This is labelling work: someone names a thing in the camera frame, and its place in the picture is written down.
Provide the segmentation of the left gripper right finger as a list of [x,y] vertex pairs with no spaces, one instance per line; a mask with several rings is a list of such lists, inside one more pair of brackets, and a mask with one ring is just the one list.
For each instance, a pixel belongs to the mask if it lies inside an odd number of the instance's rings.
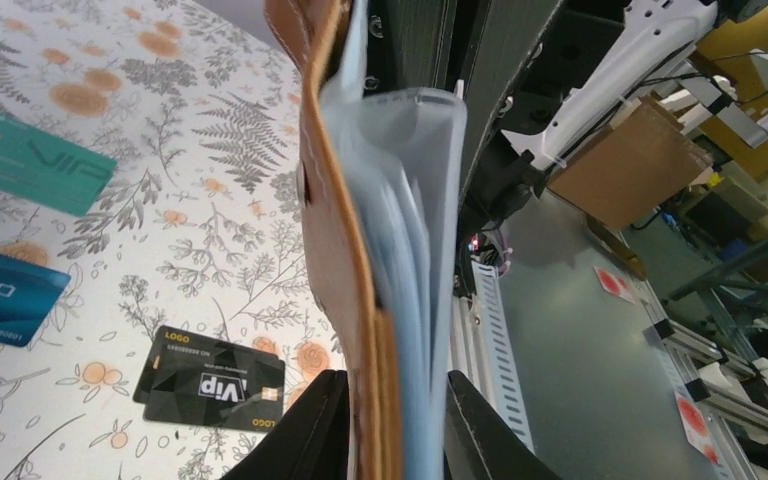
[[460,371],[447,375],[444,477],[558,480]]

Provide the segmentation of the dark blue credit card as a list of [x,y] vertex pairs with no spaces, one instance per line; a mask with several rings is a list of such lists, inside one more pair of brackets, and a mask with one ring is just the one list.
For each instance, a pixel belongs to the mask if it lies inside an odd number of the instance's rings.
[[30,343],[68,286],[67,273],[0,254],[0,343]]

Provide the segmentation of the brown cardboard box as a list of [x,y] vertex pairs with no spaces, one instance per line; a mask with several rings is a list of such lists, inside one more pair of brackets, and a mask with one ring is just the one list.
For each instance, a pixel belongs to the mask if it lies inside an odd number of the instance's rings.
[[650,98],[600,131],[548,189],[611,230],[622,230],[699,179],[711,155],[682,133],[682,125]]

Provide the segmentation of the brown leather card holder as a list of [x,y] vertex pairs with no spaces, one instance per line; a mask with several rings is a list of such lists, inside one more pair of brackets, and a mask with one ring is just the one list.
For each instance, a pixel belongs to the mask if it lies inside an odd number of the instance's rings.
[[440,479],[467,108],[460,91],[365,94],[364,1],[268,1],[301,73],[308,281],[343,349],[351,479]]

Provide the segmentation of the black VIP credit card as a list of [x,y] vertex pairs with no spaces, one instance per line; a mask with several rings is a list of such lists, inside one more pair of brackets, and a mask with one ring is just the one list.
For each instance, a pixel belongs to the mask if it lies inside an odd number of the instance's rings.
[[140,404],[147,403],[156,372],[165,364],[171,365],[173,362],[204,364],[217,347],[225,344],[227,341],[180,328],[159,327],[144,362],[132,400]]

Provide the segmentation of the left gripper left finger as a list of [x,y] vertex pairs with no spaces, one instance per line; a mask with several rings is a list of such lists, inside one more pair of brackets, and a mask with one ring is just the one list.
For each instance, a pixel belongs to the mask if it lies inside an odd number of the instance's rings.
[[276,427],[222,479],[345,479],[349,437],[347,373],[324,370]]

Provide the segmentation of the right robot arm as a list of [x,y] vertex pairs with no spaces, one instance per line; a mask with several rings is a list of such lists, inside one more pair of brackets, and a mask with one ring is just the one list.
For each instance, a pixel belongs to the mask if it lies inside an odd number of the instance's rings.
[[621,106],[678,83],[757,147],[768,114],[740,112],[690,62],[726,22],[761,1],[370,1],[367,91],[461,89],[468,109],[453,256],[545,188],[553,170]]

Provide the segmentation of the teal credit card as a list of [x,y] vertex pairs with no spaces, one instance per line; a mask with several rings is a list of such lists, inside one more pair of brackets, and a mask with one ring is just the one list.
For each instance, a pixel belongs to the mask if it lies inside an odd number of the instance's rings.
[[0,113],[0,191],[82,217],[113,177],[107,156]]

